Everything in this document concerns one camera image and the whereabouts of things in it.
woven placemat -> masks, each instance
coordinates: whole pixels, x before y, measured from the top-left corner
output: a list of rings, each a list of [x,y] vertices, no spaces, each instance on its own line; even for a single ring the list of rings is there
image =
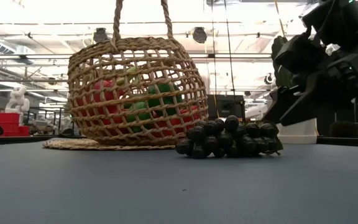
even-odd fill
[[[173,149],[175,146],[109,146],[90,139],[70,139],[46,141],[43,144],[47,149],[61,150],[95,150],[95,151],[139,151]]]

table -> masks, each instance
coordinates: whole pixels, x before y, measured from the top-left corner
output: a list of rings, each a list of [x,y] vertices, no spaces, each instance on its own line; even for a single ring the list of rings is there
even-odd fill
[[[188,159],[0,146],[0,223],[358,223],[358,147]]]

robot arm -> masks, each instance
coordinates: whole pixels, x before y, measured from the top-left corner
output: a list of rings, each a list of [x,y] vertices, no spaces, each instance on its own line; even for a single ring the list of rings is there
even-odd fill
[[[15,88],[13,88],[13,91],[11,92],[11,96],[21,97],[21,96],[24,96],[26,91],[27,91],[27,89],[25,87],[15,87]]]
[[[29,99],[24,98],[23,106],[21,106],[22,112],[27,112],[30,109],[30,101]]]
[[[327,0],[305,15],[305,33],[283,45],[274,61],[296,74],[296,86],[281,86],[264,119],[283,126],[337,111],[358,100],[358,6],[355,1]],[[310,30],[318,30],[314,40]],[[330,56],[325,46],[341,46]]]

wicker basket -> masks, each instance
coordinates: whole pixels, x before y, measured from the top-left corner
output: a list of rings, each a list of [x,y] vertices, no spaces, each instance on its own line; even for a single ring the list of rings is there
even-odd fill
[[[207,120],[204,83],[184,47],[173,38],[167,0],[161,0],[168,39],[119,34],[117,0],[111,41],[70,57],[68,104],[87,138],[117,146],[166,146]]]

grape bunch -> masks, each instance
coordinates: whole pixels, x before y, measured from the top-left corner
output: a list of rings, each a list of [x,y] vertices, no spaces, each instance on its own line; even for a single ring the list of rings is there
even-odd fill
[[[283,149],[277,137],[278,128],[272,123],[239,123],[236,116],[230,115],[225,122],[198,121],[194,128],[186,132],[186,138],[175,146],[179,154],[186,154],[194,159],[204,159],[211,154],[217,158],[225,155],[230,158],[252,157],[259,154],[280,155]]]

